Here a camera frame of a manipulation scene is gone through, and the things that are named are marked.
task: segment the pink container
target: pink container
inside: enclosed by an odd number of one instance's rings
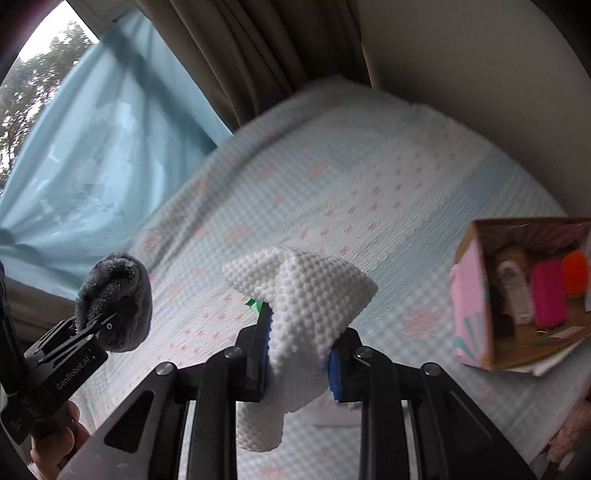
[[[567,319],[566,291],[560,260],[546,260],[533,266],[530,286],[535,324],[538,327],[552,328]]]

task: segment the orange pom pom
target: orange pom pom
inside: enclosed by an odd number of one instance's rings
[[[569,297],[580,297],[587,291],[589,267],[581,250],[573,250],[562,259],[564,289]]]

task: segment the mattress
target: mattress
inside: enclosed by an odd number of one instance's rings
[[[449,273],[469,222],[560,216],[557,202],[486,139],[424,105],[342,79],[316,82],[240,129],[142,228],[129,251],[154,295],[148,339],[112,354],[76,394],[95,429],[162,361],[207,360],[256,321],[222,280],[232,259],[272,245],[344,258],[379,291],[354,321],[393,361],[439,363],[526,461],[589,383],[583,342],[541,378],[462,365]],[[272,452],[238,452],[241,479],[356,478],[358,427],[285,418]]]

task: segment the microphone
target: microphone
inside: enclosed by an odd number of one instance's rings
[[[125,322],[113,330],[105,349],[116,353],[135,350],[150,332],[152,288],[142,262],[126,253],[110,254],[90,271],[76,299],[76,332],[105,314],[115,313],[125,297],[133,299],[137,310],[125,315]]]

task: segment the human hand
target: human hand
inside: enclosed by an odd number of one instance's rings
[[[31,460],[37,466],[44,480],[56,480],[60,473],[58,463],[72,451],[74,446],[78,450],[90,438],[90,433],[79,421],[80,409],[78,406],[68,400],[67,409],[74,424],[74,432],[69,428],[64,428],[37,442],[31,439],[33,447]]]

